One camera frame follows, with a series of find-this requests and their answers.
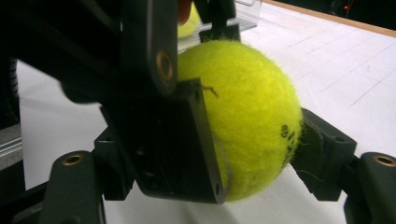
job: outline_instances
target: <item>black mechanical part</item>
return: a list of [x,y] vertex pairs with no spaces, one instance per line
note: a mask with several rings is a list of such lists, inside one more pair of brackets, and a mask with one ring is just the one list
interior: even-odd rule
[[[361,210],[368,208],[371,219],[348,223],[396,223],[396,159],[381,153],[364,153],[356,171],[365,201],[357,201],[356,204]],[[350,209],[347,204],[345,209],[352,213],[359,211]]]
[[177,0],[122,1],[121,83],[133,98],[170,95],[177,84]]
[[38,223],[46,186],[47,183],[38,185],[11,199],[0,202],[0,220],[2,220],[2,223]]
[[229,19],[236,17],[235,4],[228,0],[194,1],[201,21],[211,23],[210,30],[200,32],[201,42],[230,39],[240,41],[239,25],[227,26]]
[[319,201],[338,201],[338,176],[357,143],[311,111],[303,109],[303,115],[301,144],[290,164]]
[[165,99],[136,102],[125,111],[120,108],[104,105],[102,112],[146,195],[224,202],[199,81],[179,83]]
[[40,224],[106,223],[102,186],[91,152],[63,155],[52,165]]
[[[95,41],[86,43],[83,40],[73,40],[72,37],[60,32],[63,28],[54,27],[49,21],[49,15],[41,15],[40,1],[2,1],[0,6],[0,21],[2,32],[0,39],[4,39],[4,49],[9,54],[29,63],[33,67],[57,78],[70,90],[77,91],[91,101],[114,99],[121,95],[118,84],[118,69],[115,59],[118,54],[107,51],[100,46],[114,46],[120,50],[120,41],[117,38],[107,43],[105,36],[112,33],[108,29],[90,30],[84,21],[92,21],[92,14],[84,14],[82,18],[74,18],[69,21],[70,26],[83,26],[85,33],[95,36]],[[85,33],[80,33],[75,38],[84,38]],[[89,52],[89,49],[101,50]]]
[[11,58],[7,49],[0,52],[0,130],[20,123],[17,60]]
[[128,176],[124,153],[111,131],[106,128],[94,141],[95,149],[92,155],[95,158],[97,173],[104,186],[104,196],[107,201],[122,201],[128,196],[134,179]]

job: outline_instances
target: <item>black plastic bracket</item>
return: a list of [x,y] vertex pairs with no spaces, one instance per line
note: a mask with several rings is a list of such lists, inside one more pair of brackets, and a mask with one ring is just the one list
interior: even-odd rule
[[319,201],[338,201],[337,185],[345,164],[354,158],[357,143],[311,111],[303,109],[301,144],[291,165]]

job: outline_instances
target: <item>screw hole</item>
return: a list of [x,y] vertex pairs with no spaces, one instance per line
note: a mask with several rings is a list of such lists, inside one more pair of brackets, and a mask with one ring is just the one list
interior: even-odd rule
[[66,159],[63,160],[64,165],[76,165],[84,160],[84,156],[81,154],[76,154],[67,157]]
[[387,156],[374,156],[374,160],[385,166],[396,167],[396,160]]
[[174,77],[172,60],[164,50],[158,51],[157,53],[157,70],[163,81],[172,81]]

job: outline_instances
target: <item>tennis ball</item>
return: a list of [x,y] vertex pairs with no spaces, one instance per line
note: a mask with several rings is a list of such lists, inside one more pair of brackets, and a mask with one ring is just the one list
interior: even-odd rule
[[178,79],[201,79],[226,201],[266,188],[292,158],[302,110],[288,77],[259,51],[210,41],[181,53]]
[[177,27],[177,38],[183,38],[191,35],[197,28],[200,21],[195,4],[192,3],[189,19],[183,25]]

